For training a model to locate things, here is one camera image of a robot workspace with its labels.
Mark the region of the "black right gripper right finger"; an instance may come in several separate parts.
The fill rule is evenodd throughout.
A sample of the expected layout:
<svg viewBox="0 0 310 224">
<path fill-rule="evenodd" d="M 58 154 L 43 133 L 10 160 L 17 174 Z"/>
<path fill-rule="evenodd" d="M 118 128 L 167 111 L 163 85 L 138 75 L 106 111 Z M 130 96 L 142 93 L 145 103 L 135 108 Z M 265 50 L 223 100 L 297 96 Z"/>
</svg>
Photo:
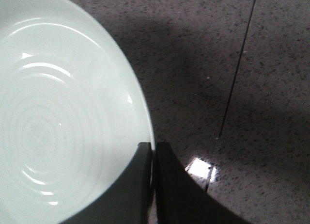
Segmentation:
<svg viewBox="0 0 310 224">
<path fill-rule="evenodd" d="M 159 224 L 247 224 L 190 177 L 167 142 L 155 150 L 155 193 Z"/>
</svg>

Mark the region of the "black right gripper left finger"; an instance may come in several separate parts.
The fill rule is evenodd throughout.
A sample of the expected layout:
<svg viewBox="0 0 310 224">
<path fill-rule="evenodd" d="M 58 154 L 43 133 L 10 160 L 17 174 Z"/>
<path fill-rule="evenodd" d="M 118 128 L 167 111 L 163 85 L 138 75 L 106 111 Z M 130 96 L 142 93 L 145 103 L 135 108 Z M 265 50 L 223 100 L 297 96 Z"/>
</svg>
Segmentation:
<svg viewBox="0 0 310 224">
<path fill-rule="evenodd" d="M 153 152 L 150 143 L 138 148 L 122 174 L 94 202 L 63 224 L 146 224 L 153 197 Z"/>
</svg>

